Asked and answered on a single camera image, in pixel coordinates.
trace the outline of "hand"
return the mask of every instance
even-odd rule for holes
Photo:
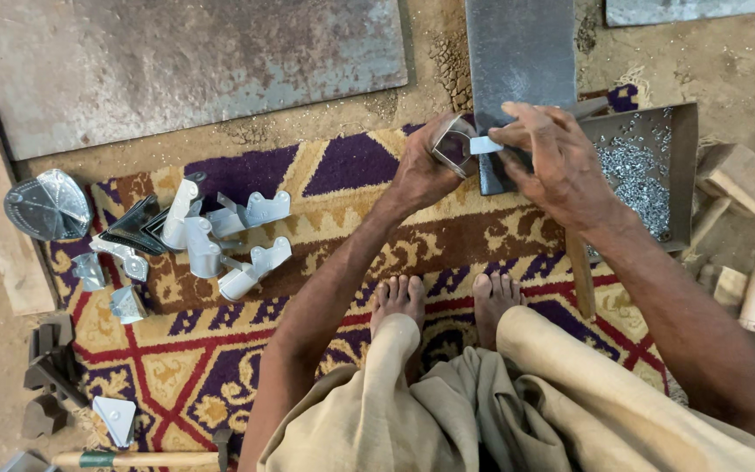
[[[441,113],[407,138],[398,172],[383,194],[383,198],[393,200],[405,217],[435,205],[462,183],[461,177],[430,155],[435,140],[439,138],[436,134],[443,132],[455,116],[454,113]]]
[[[500,145],[532,152],[534,174],[513,153],[498,153],[506,174],[528,199],[584,236],[593,229],[638,221],[636,213],[614,195],[593,143],[572,114],[518,102],[503,103],[502,111],[516,121],[491,128],[488,136]]]

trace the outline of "metal tray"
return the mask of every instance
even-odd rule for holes
[[[603,149],[613,146],[614,138],[623,139],[626,143],[633,139],[632,143],[651,151],[656,166],[649,175],[668,189],[668,230],[659,234],[658,241],[667,252],[688,248],[692,234],[692,195],[698,150],[698,104],[682,103],[588,118],[582,120],[581,125],[600,155]],[[664,144],[666,131],[671,132],[671,140]],[[643,159],[647,154],[631,153],[631,158]],[[660,166],[668,167],[668,175],[659,173]],[[619,182],[613,176],[608,180],[616,189]]]

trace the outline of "metal sheet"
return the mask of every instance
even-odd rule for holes
[[[0,0],[15,160],[405,83],[397,0]]]
[[[575,103],[573,0],[466,0],[477,132],[513,119],[503,102]],[[480,155],[482,195],[514,189],[495,155]]]
[[[606,0],[605,9],[608,25],[634,26],[755,14],[755,0]]]

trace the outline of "dirt floor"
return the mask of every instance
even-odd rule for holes
[[[755,15],[608,29],[599,5],[576,4],[579,91],[606,89],[632,66],[645,66],[655,105],[696,100],[701,136],[714,134],[755,150]],[[445,109],[472,107],[461,0],[400,0],[400,6],[410,76],[405,87],[23,161],[15,166],[17,177],[57,167],[88,183],[305,139],[397,128]],[[703,255],[689,265],[693,274],[708,260],[748,273],[755,220],[727,215],[699,252]],[[28,332],[35,324],[11,314],[0,279],[0,466],[19,449],[49,457],[87,440],[77,426],[52,438],[20,437],[25,404],[36,396],[21,387]]]

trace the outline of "metal shavings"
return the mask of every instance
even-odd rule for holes
[[[653,130],[661,151],[671,143],[671,132]],[[668,167],[659,163],[655,153],[641,144],[643,137],[613,138],[607,145],[596,145],[602,171],[614,193],[643,220],[656,239],[668,231],[668,189],[659,177],[668,175]]]

